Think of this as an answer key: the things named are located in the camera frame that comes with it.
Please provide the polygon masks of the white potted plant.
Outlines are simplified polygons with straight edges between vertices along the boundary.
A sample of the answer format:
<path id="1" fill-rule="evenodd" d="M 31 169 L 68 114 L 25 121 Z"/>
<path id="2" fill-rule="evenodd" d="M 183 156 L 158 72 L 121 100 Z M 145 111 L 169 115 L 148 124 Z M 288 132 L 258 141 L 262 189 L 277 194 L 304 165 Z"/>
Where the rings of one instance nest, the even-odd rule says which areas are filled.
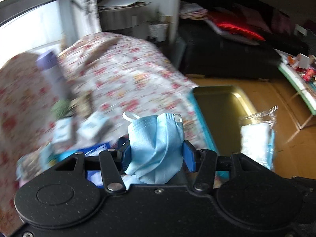
<path id="1" fill-rule="evenodd" d="M 156 42 L 164 42 L 167 40 L 169 25 L 171 24 L 172 16 L 163 14 L 159 7 L 150 15 L 148 21 L 149 37 Z"/>

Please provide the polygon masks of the green fuzzy ball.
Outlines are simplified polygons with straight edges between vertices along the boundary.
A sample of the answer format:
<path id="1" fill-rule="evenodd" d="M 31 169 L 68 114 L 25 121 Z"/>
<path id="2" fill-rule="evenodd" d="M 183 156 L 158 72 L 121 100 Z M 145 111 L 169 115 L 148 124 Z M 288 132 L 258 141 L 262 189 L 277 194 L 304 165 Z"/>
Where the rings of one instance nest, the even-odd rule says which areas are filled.
<path id="1" fill-rule="evenodd" d="M 59 100 L 51 108 L 51 113 L 56 120 L 74 116 L 69 100 Z"/>

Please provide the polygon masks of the floral tablecloth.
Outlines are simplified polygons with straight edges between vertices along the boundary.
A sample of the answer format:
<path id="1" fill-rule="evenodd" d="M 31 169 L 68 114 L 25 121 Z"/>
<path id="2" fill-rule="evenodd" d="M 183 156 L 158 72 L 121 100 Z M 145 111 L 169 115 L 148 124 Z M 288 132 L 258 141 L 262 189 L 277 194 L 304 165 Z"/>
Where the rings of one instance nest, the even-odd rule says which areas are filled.
<path id="1" fill-rule="evenodd" d="M 5 235 L 21 224 L 13 202 L 19 187 L 16 163 L 47 145 L 55 126 L 51 108 L 58 98 L 36 67 L 36 59 L 33 53 L 19 54 L 1 68 L 1 232 Z M 178 113 L 186 139 L 197 149 L 207 146 L 188 99 L 196 84 L 152 43 L 107 32 L 91 34 L 64 50 L 58 61 L 73 92 L 90 91 L 94 110 L 109 116 L 113 127 L 103 142 L 127 134 L 122 114 L 129 111 L 141 117 Z"/>

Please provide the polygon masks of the plastic bag of masks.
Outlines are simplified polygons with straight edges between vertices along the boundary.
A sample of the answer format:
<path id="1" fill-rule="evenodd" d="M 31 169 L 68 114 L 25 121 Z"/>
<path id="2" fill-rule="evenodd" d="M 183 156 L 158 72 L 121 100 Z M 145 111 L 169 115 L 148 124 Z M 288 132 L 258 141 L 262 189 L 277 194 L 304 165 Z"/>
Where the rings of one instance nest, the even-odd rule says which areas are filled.
<path id="1" fill-rule="evenodd" d="M 275 124 L 278 106 L 239 120 L 241 153 L 269 170 L 274 169 Z"/>

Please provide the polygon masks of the purple white water bottle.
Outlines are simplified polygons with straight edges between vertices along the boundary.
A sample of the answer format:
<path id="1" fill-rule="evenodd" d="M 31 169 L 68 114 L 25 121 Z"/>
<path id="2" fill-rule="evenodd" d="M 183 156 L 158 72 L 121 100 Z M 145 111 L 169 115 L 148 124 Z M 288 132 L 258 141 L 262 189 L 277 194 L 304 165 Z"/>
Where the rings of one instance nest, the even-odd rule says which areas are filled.
<path id="1" fill-rule="evenodd" d="M 62 73 L 55 53 L 52 50 L 48 50 L 41 54 L 36 60 L 36 65 L 45 79 L 51 84 L 53 93 L 60 100 L 70 99 L 71 89 Z"/>

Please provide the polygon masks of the blue surgical face mask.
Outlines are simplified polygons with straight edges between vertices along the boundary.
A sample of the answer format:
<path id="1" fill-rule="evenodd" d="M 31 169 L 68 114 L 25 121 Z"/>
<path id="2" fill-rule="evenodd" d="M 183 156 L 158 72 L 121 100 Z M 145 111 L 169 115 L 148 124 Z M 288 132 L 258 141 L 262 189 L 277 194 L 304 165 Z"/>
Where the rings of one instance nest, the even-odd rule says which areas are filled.
<path id="1" fill-rule="evenodd" d="M 161 185 L 182 168 L 184 141 L 183 119 L 178 113 L 162 113 L 139 117 L 124 112 L 130 122 L 128 135 L 131 162 L 122 176 L 129 188 L 132 184 Z"/>

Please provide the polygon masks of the black sofa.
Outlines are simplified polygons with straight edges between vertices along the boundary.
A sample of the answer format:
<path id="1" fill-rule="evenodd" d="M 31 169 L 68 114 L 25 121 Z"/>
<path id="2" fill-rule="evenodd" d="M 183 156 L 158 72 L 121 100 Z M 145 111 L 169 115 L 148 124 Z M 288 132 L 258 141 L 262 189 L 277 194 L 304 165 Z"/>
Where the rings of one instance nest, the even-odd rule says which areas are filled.
<path id="1" fill-rule="evenodd" d="M 222 8 L 213 12 L 237 16 Z M 250 26 L 265 40 L 249 40 L 220 30 L 207 14 L 179 17 L 178 33 L 185 43 L 179 70 L 186 76 L 269 80 L 279 75 L 281 56 L 275 49 L 292 55 L 310 52 L 308 44 L 294 34 L 268 33 Z"/>

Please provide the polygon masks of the small white tissue pack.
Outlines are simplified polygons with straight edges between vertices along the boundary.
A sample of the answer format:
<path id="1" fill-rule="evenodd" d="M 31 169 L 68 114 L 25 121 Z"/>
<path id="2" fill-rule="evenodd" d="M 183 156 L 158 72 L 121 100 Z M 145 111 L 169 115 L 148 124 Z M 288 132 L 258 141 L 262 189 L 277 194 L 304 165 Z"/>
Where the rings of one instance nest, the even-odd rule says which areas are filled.
<path id="1" fill-rule="evenodd" d="M 70 147 L 74 144 L 74 123 L 72 117 L 59 119 L 55 123 L 52 144 L 56 149 Z"/>
<path id="2" fill-rule="evenodd" d="M 95 111 L 81 123 L 77 134 L 87 141 L 98 142 L 109 127 L 110 118 L 100 111 Z"/>

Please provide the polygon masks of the green edged cluttered table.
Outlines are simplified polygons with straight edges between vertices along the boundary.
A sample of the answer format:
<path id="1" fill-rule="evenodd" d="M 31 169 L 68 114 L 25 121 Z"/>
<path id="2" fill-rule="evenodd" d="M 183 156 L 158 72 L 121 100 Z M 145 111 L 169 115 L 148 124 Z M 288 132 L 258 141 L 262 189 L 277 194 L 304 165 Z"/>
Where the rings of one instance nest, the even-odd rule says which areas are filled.
<path id="1" fill-rule="evenodd" d="M 289 81 L 291 86 L 295 89 L 296 93 L 291 96 L 287 101 L 285 101 L 285 105 L 290 110 L 291 115 L 298 127 L 299 130 L 302 130 L 306 127 L 311 119 L 315 117 L 315 91 L 308 85 L 303 78 L 299 75 L 297 71 L 295 71 L 288 63 L 288 56 L 290 54 L 275 49 L 275 51 L 281 56 L 281 62 L 278 65 L 279 71 L 284 75 L 284 77 Z M 306 106 L 310 111 L 310 115 L 308 118 L 301 124 L 299 120 L 296 118 L 293 110 L 289 107 L 289 103 L 297 96 L 304 101 Z"/>

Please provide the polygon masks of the red cushion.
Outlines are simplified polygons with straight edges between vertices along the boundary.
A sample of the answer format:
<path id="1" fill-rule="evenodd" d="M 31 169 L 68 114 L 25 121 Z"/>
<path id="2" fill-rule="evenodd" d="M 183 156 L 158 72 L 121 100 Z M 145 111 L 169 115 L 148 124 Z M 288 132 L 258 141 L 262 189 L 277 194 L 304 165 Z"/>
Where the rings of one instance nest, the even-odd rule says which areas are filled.
<path id="1" fill-rule="evenodd" d="M 249 40 L 265 40 L 263 36 L 235 15 L 218 12 L 208 12 L 207 15 L 209 20 L 222 31 L 226 31 L 230 34 L 238 34 Z"/>

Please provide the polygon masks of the round grey side table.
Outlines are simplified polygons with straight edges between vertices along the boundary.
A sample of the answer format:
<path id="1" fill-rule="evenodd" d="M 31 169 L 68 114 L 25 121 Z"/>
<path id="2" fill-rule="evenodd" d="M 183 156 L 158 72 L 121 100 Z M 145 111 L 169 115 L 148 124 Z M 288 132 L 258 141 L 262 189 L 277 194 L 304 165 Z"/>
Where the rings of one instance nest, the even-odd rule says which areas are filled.
<path id="1" fill-rule="evenodd" d="M 101 29 L 107 32 L 133 29 L 147 19 L 144 0 L 103 0 L 98 3 Z"/>

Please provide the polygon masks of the teal rimmed metal tray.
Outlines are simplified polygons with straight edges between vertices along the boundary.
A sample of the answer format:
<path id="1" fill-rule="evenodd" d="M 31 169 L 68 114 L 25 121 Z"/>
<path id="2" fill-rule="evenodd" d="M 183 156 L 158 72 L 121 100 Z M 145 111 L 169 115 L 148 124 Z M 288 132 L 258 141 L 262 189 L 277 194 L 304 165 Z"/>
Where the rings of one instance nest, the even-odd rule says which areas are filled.
<path id="1" fill-rule="evenodd" d="M 257 113 L 246 93 L 232 85 L 199 86 L 191 90 L 189 100 L 202 129 L 205 145 L 201 150 L 226 157 L 240 152 L 239 120 Z"/>

